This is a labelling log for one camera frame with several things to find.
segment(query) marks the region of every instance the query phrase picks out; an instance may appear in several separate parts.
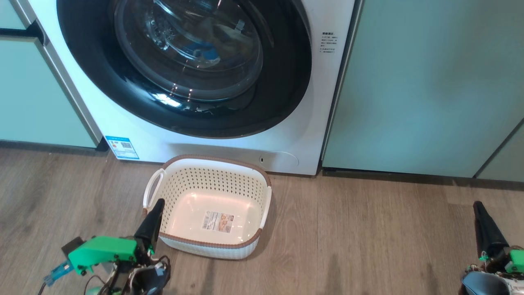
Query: product sticker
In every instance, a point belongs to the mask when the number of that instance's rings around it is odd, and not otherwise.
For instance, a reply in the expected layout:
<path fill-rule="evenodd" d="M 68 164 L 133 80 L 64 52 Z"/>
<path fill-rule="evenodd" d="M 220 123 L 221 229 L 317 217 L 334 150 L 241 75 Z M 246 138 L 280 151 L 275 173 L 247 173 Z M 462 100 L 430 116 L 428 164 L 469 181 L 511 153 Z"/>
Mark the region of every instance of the product sticker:
<path fill-rule="evenodd" d="M 223 233 L 230 233 L 233 227 L 233 219 L 235 216 L 225 213 L 207 211 L 204 216 L 204 223 L 202 229 L 221 231 Z"/>
<path fill-rule="evenodd" d="M 322 32 L 322 38 L 320 39 L 321 53 L 335 53 L 339 44 L 339 37 L 332 31 Z"/>
<path fill-rule="evenodd" d="M 105 138 L 118 159 L 139 159 L 129 138 L 113 136 L 106 136 Z"/>

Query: blue connector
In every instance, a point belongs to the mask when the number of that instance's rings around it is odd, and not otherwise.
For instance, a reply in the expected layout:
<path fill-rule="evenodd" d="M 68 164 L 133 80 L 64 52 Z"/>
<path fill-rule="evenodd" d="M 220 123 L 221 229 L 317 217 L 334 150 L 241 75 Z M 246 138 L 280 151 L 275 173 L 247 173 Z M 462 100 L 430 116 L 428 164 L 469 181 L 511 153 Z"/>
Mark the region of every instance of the blue connector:
<path fill-rule="evenodd" d="M 61 277 L 67 275 L 73 270 L 73 266 L 71 265 L 71 262 L 66 260 L 61 265 L 57 266 L 54 270 L 51 271 L 51 274 L 46 276 L 43 281 L 46 282 L 46 285 L 48 287 L 51 287 L 54 282 L 56 282 Z"/>

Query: door glass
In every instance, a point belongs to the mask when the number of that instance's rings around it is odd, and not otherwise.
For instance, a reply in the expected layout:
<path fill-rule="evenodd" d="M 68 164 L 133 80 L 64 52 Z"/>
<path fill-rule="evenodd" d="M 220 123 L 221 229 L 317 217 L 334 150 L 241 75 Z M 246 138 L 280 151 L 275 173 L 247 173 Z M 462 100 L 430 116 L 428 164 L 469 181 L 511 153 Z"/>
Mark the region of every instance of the door glass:
<path fill-rule="evenodd" d="M 234 0 L 121 0 L 115 30 L 142 75 L 186 99 L 234 97 L 262 69 L 255 26 Z"/>

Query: plastic basket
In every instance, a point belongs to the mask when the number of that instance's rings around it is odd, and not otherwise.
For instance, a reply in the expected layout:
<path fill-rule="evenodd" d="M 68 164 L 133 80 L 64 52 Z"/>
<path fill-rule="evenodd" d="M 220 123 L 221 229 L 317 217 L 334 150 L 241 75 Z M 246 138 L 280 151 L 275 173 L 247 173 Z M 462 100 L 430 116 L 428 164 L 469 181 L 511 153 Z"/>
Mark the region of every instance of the plastic basket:
<path fill-rule="evenodd" d="M 144 192 L 144 213 L 159 198 L 166 201 L 159 237 L 168 246 L 201 256 L 243 259 L 255 250 L 266 223 L 271 182 L 253 165 L 185 155 L 153 174 Z"/>

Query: washing machine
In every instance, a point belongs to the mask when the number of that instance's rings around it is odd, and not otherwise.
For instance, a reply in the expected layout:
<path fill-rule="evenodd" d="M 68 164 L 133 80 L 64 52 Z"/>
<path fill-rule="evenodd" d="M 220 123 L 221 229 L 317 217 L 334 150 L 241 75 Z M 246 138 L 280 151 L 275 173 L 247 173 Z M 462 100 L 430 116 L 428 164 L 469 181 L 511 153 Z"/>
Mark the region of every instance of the washing machine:
<path fill-rule="evenodd" d="M 353 0 L 12 0 L 118 159 L 314 175 Z"/>

